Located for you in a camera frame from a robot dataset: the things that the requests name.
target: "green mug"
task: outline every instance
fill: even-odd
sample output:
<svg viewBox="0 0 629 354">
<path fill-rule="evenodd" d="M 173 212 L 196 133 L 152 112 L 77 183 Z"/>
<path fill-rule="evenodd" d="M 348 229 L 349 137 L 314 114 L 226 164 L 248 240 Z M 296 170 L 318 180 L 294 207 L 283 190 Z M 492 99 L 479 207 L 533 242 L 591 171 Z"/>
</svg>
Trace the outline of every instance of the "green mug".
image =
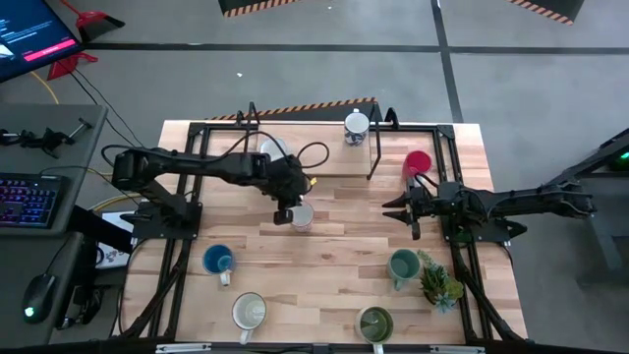
<svg viewBox="0 0 629 354">
<path fill-rule="evenodd" d="M 420 274 L 420 258 L 411 250 L 398 250 L 389 258 L 386 269 L 395 290 L 400 291 L 406 282 Z"/>
<path fill-rule="evenodd" d="M 381 307 L 368 307 L 356 315 L 356 334 L 373 345 L 374 354 L 384 354 L 382 345 L 393 334 L 393 318 Z"/>
</svg>

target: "wooden table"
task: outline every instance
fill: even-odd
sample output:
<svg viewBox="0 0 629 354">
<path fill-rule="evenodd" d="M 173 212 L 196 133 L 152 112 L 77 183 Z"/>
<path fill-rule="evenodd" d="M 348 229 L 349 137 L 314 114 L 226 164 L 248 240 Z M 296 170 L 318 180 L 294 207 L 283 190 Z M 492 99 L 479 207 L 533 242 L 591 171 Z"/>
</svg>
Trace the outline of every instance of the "wooden table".
<svg viewBox="0 0 629 354">
<path fill-rule="evenodd" d="M 159 145 L 184 150 L 190 123 L 166 121 Z M 454 129 L 465 184 L 491 190 L 480 126 L 455 124 Z M 212 132 L 209 153 L 220 154 L 242 135 Z M 395 321 L 389 343 L 464 343 L 458 306 L 448 314 L 440 314 L 424 297 L 419 280 L 397 292 L 387 277 L 386 261 L 401 248 L 427 251 L 450 273 L 452 261 L 437 219 L 421 219 L 422 239 L 413 241 L 408 227 L 381 215 L 382 203 L 398 197 L 403 190 L 400 171 L 405 155 L 414 149 L 433 154 L 431 137 L 421 133 L 381 136 L 382 159 L 371 181 L 365 177 L 318 178 L 307 195 L 315 209 L 314 228 L 309 235 L 297 234 L 289 226 L 273 225 L 276 204 L 257 189 L 203 179 L 203 218 L 189 262 L 178 341 L 237 342 L 240 330 L 231 319 L 232 304 L 240 294 L 254 291 L 264 297 L 268 309 L 252 342 L 362 343 L 354 332 L 354 317 L 360 309 L 378 305 L 388 309 Z M 316 132 L 308 139 L 316 141 Z M 375 153 L 373 137 L 371 144 Z M 443 147 L 449 167 L 445 143 Z M 431 177 L 436 180 L 435 170 Z M 159 179 L 171 192 L 177 180 L 177 175 Z M 207 274 L 201 265 L 202 254 L 214 244 L 228 245 L 234 251 L 238 268 L 229 287 L 222 287 L 219 279 Z M 123 328 L 140 314 L 155 291 L 164 245 L 162 240 L 148 241 L 134 256 L 125 291 Z M 482 243 L 478 254 L 487 297 L 512 328 L 526 337 L 506 253 L 496 245 Z M 167 324 L 170 302 L 169 297 L 160 332 Z M 475 301 L 470 304 L 475 330 L 481 333 L 478 307 Z"/>
</svg>

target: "desk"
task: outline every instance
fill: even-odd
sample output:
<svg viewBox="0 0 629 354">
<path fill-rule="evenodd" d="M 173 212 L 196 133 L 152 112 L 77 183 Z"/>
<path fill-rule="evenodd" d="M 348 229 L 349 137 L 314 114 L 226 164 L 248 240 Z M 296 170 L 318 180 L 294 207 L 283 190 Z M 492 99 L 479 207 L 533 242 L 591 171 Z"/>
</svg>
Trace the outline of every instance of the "desk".
<svg viewBox="0 0 629 354">
<path fill-rule="evenodd" d="M 95 149 L 104 123 L 106 109 L 94 105 L 41 105 L 0 104 L 0 128 L 9 132 L 22 129 L 43 135 L 46 127 L 54 131 L 72 133 L 83 117 L 93 128 L 82 132 L 73 146 L 60 146 L 59 159 L 54 159 L 40 149 L 19 146 L 0 147 L 0 171 L 13 173 L 38 173 L 40 170 L 63 165 L 87 166 Z M 86 172 L 83 169 L 59 169 L 51 174 L 63 175 L 70 180 L 57 217 L 51 229 L 0 228 L 0 347 L 23 347 L 47 344 L 54 327 L 54 314 L 62 307 L 75 261 L 84 237 L 71 233 L 71 240 L 55 261 L 51 272 L 57 275 L 51 314 L 41 324 L 26 324 L 22 314 L 22 298 L 30 280 L 43 273 L 54 254 L 65 240 L 69 215 L 75 205 Z"/>
<path fill-rule="evenodd" d="M 183 150 L 190 123 L 166 121 L 160 146 Z M 263 121 L 262 126 L 285 123 Z M 454 125 L 454 130 L 465 183 L 491 190 L 479 125 Z M 220 154 L 242 135 L 213 131 L 208 152 Z M 400 248 L 427 251 L 448 266 L 450 273 L 452 261 L 436 219 L 423 218 L 422 239 L 413 241 L 408 227 L 381 215 L 382 203 L 403 190 L 400 172 L 405 155 L 414 149 L 433 153 L 430 136 L 398 132 L 382 133 L 381 137 L 382 158 L 371 181 L 365 177 L 318 178 L 307 195 L 315 210 L 309 235 L 273 225 L 276 205 L 258 190 L 204 178 L 200 237 L 193 243 L 177 340 L 238 341 L 240 331 L 231 319 L 232 304 L 240 294 L 255 291 L 264 297 L 268 310 L 252 342 L 363 343 L 354 333 L 354 318 L 365 306 L 378 305 L 388 309 L 395 321 L 391 344 L 464 343 L 458 309 L 439 314 L 424 297 L 419 280 L 396 292 L 386 274 L 388 257 Z M 309 139 L 316 141 L 316 132 Z M 371 144 L 375 153 L 374 137 Z M 436 180 L 436 171 L 430 177 Z M 174 192 L 178 176 L 165 175 L 159 181 Z M 232 285 L 226 288 L 201 265 L 202 254 L 214 244 L 232 248 L 238 265 Z M 154 293 L 164 245 L 164 241 L 150 240 L 137 251 L 126 285 L 123 327 L 130 325 Z M 478 254 L 487 297 L 513 329 L 526 337 L 515 279 L 504 250 L 479 244 Z M 471 304 L 475 330 L 481 333 L 476 302 Z M 160 331 L 169 310 L 167 298 Z"/>
</svg>

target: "plant pot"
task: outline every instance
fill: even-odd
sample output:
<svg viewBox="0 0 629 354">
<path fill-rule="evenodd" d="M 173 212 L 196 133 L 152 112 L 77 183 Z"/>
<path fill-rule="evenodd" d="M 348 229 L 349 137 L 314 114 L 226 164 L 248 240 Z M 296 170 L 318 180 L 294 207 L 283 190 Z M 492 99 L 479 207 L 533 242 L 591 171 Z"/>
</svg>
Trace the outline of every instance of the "plant pot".
<svg viewBox="0 0 629 354">
<path fill-rule="evenodd" d="M 424 292 L 424 296 L 426 296 L 426 299 L 433 305 L 436 305 L 436 296 L 432 293 L 429 293 L 427 291 Z"/>
</svg>

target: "potted plant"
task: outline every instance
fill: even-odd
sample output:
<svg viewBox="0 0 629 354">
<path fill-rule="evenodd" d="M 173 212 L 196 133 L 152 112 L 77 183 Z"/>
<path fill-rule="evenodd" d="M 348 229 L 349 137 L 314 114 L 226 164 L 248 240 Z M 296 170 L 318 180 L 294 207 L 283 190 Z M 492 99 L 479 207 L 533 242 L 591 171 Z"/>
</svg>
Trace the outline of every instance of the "potted plant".
<svg viewBox="0 0 629 354">
<path fill-rule="evenodd" d="M 458 299 L 463 297 L 463 284 L 448 274 L 443 265 L 438 265 L 424 251 L 418 251 L 423 262 L 423 272 L 420 277 L 422 290 L 429 302 L 445 314 L 454 309 Z"/>
</svg>

